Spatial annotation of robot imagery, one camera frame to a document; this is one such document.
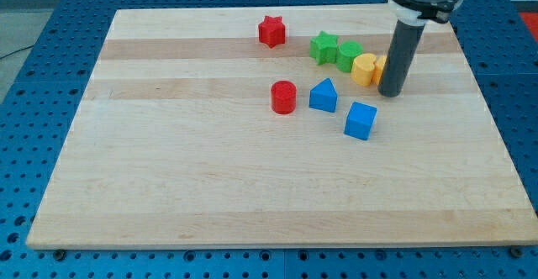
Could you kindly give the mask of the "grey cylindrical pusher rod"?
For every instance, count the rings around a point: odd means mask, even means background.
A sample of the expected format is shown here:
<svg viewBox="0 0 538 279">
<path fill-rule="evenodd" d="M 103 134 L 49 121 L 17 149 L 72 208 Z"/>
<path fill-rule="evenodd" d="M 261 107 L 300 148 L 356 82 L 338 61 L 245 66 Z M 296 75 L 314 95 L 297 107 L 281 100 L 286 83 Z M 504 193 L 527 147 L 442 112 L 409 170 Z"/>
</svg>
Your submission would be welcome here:
<svg viewBox="0 0 538 279">
<path fill-rule="evenodd" d="M 397 97 L 401 93 L 424 28 L 397 22 L 377 86 L 382 96 Z"/>
</svg>

